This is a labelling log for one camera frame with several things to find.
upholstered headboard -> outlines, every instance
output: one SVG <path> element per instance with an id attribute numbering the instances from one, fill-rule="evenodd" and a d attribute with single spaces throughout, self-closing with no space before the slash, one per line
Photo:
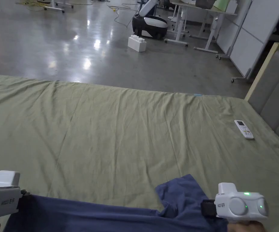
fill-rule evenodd
<path id="1" fill-rule="evenodd" d="M 248 102 L 279 135 L 279 51 L 273 54 Z"/>

wrinkled sheet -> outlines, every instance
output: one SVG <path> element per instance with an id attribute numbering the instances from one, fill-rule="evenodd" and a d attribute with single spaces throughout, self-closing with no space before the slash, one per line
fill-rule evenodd
<path id="1" fill-rule="evenodd" d="M 265 195 L 279 232 L 279 137 L 241 99 L 0 76 L 3 169 L 35 195 L 157 210 L 171 179 L 191 174 L 209 198 L 233 182 Z"/>
<path id="2" fill-rule="evenodd" d="M 4 232 L 226 232 L 226 219 L 202 216 L 207 196 L 189 174 L 156 187 L 164 210 L 129 208 L 70 201 L 37 195 L 24 196 Z"/>

blue towel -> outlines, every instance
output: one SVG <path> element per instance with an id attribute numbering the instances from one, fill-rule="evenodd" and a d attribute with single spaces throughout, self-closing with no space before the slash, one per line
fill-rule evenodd
<path id="1" fill-rule="evenodd" d="M 164 210 L 128 208 L 31 195 L 23 197 L 5 232 L 227 231 L 225 219 L 206 219 L 200 204 L 207 199 L 191 175 L 156 187 Z"/>

white box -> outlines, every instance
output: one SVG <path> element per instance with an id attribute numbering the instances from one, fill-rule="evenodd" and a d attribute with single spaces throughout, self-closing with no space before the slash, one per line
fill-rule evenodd
<path id="1" fill-rule="evenodd" d="M 146 50 L 147 42 L 136 35 L 131 35 L 128 40 L 128 47 L 138 51 L 143 52 Z"/>

air conditioner remote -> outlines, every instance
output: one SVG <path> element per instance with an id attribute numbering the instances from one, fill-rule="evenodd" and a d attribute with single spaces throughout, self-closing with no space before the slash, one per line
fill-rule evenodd
<path id="1" fill-rule="evenodd" d="M 244 138 L 247 140 L 252 140 L 254 139 L 251 131 L 249 128 L 246 126 L 246 124 L 242 120 L 234 120 L 235 124 L 239 128 L 240 132 L 243 134 Z"/>

